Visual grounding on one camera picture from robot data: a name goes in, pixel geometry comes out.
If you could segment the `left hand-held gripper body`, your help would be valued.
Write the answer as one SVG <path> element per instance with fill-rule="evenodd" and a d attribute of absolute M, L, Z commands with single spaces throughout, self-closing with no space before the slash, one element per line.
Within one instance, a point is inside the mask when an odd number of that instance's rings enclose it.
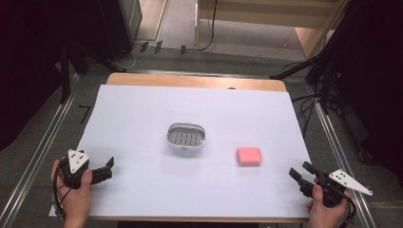
<path fill-rule="evenodd" d="M 82 178 L 89 166 L 90 156 L 83 151 L 69 149 L 67 156 L 62 158 L 58 173 L 61 175 L 62 187 L 79 189 L 82 185 Z"/>

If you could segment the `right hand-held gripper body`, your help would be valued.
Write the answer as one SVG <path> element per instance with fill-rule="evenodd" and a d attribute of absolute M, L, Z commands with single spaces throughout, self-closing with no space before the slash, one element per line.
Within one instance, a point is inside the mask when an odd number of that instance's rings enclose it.
<path fill-rule="evenodd" d="M 338 169 L 330 174 L 317 170 L 314 174 L 323 190 L 323 204 L 326 207 L 331 208 L 338 205 L 345 197 L 344 191 L 346 189 L 352 189 L 368 196 L 373 194 L 372 190 L 369 190 L 343 169 Z"/>

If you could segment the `pink soap bar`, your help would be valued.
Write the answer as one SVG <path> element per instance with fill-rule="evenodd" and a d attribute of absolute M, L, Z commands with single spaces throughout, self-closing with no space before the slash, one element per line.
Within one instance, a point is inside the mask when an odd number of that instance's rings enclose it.
<path fill-rule="evenodd" d="M 262 155 L 257 147 L 240 147 L 237 149 L 237 161 L 239 165 L 260 165 Z"/>

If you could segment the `white slotted soap dish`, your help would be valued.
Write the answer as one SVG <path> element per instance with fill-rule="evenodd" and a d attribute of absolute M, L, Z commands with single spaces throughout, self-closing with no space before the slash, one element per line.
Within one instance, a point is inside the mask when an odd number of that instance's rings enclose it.
<path fill-rule="evenodd" d="M 166 134 L 167 142 L 176 149 L 198 150 L 206 139 L 204 128 L 193 123 L 173 123 Z"/>

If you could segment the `person's right hand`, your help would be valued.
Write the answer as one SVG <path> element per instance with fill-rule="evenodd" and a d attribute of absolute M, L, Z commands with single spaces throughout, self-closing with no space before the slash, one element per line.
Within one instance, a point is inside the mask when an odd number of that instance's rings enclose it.
<path fill-rule="evenodd" d="M 344 217 L 348 201 L 343 199 L 337 206 L 328 208 L 323 204 L 323 191 L 319 185 L 313 187 L 313 199 L 306 205 L 309 211 L 308 228 L 336 228 Z"/>

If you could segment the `person's left hand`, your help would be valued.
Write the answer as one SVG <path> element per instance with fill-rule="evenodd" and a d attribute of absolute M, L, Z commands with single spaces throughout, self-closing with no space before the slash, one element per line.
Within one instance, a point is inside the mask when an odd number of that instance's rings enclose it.
<path fill-rule="evenodd" d="M 56 193 L 65 212 L 63 228 L 85 228 L 91 209 L 92 172 L 90 169 L 84 171 L 79 189 L 69 189 L 58 175 L 59 163 L 59 160 L 54 162 L 50 177 L 55 181 Z"/>

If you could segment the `black metal stand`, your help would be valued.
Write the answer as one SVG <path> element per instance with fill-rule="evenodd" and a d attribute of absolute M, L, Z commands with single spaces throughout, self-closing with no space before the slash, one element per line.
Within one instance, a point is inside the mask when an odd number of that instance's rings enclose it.
<path fill-rule="evenodd" d="M 70 77 L 67 46 L 61 48 L 61 74 L 62 74 L 62 97 L 61 104 L 64 104 L 70 94 Z"/>

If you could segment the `black tripod leg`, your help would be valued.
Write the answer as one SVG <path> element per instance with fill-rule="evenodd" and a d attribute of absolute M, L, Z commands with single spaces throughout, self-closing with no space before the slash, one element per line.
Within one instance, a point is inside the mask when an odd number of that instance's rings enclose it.
<path fill-rule="evenodd" d="M 320 52 L 316 56 L 298 64 L 297 66 L 294 66 L 280 74 L 270 76 L 270 79 L 271 80 L 283 80 L 299 71 L 302 71 L 303 69 L 305 69 L 307 67 L 310 67 L 308 77 L 311 77 L 312 75 L 315 75 L 319 70 L 322 69 L 322 65 L 323 65 L 325 59 L 326 59 L 326 54 L 323 52 Z"/>

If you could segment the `black curtain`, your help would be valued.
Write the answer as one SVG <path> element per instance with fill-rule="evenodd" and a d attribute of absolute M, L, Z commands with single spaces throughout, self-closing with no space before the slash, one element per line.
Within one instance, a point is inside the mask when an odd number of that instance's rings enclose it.
<path fill-rule="evenodd" d="M 0 150 L 62 89 L 63 46 L 79 73 L 86 57 L 117 71 L 130 51 L 119 0 L 0 0 Z"/>
<path fill-rule="evenodd" d="M 360 144 L 403 187 L 403 0 L 351 0 L 308 77 L 333 83 L 368 132 Z"/>

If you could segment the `grey cabinet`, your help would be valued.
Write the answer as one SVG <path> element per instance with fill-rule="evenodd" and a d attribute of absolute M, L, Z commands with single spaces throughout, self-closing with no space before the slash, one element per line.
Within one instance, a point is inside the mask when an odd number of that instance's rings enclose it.
<path fill-rule="evenodd" d="M 140 24 L 143 19 L 143 14 L 139 0 L 119 0 L 128 40 L 131 45 L 134 44 Z"/>

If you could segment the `metal floor rail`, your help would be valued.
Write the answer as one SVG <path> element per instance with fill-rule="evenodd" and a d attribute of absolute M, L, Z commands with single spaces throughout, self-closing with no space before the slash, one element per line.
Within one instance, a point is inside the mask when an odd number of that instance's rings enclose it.
<path fill-rule="evenodd" d="M 33 181 L 48 154 L 54 138 L 56 137 L 71 107 L 72 101 L 74 100 L 76 94 L 76 86 L 80 84 L 81 79 L 82 76 L 77 73 L 75 73 L 72 77 L 72 81 L 69 84 L 71 93 L 67 96 L 65 102 L 58 106 L 58 109 L 56 110 L 44 136 L 39 142 L 39 145 L 33 153 L 27 168 L 12 191 L 5 209 L 0 215 L 0 228 L 10 228 L 14 222 L 14 219 L 33 184 Z"/>
<path fill-rule="evenodd" d="M 351 177 L 354 177 L 354 172 L 338 139 L 331 119 L 329 115 L 323 111 L 319 98 L 314 98 L 314 107 L 321 122 L 321 126 L 324 130 L 326 138 L 329 142 L 329 145 L 331 146 L 331 150 L 333 156 L 335 157 L 337 167 L 341 168 Z M 371 214 L 369 204 L 367 203 L 364 194 L 356 190 L 350 190 L 349 193 L 350 199 L 355 204 L 356 215 L 358 217 L 359 223 L 361 224 L 361 228 L 377 228 L 374 222 L 374 217 Z"/>

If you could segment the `light wooden furniture frame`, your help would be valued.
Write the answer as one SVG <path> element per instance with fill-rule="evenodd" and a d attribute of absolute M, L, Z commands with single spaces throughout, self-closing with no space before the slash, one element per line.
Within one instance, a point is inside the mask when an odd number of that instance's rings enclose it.
<path fill-rule="evenodd" d="M 311 58 L 322 50 L 331 29 L 343 19 L 350 0 L 198 0 L 195 47 L 200 46 L 201 19 L 293 27 L 302 50 Z"/>

